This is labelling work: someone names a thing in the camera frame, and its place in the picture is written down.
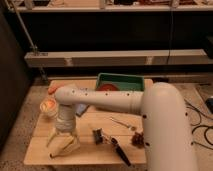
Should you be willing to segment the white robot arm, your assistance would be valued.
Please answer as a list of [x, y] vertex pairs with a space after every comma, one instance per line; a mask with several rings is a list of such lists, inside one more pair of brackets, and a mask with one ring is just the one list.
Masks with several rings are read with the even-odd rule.
[[173, 85], [158, 82], [144, 91], [93, 91], [68, 84], [48, 92], [59, 105], [58, 130], [76, 127], [71, 113], [76, 104], [139, 115], [148, 171], [199, 171], [184, 98]]

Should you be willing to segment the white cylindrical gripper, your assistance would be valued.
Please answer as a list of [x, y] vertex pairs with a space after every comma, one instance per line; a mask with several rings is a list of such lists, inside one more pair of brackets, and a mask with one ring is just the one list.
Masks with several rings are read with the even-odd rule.
[[[75, 105], [62, 105], [58, 107], [58, 115], [55, 121], [55, 128], [61, 133], [72, 133], [76, 130], [76, 106]], [[51, 141], [58, 135], [58, 131], [52, 130], [47, 138], [46, 147], [48, 147]], [[80, 147], [80, 141], [77, 134], [69, 136], [69, 142], [67, 143], [64, 154], [68, 155]]]

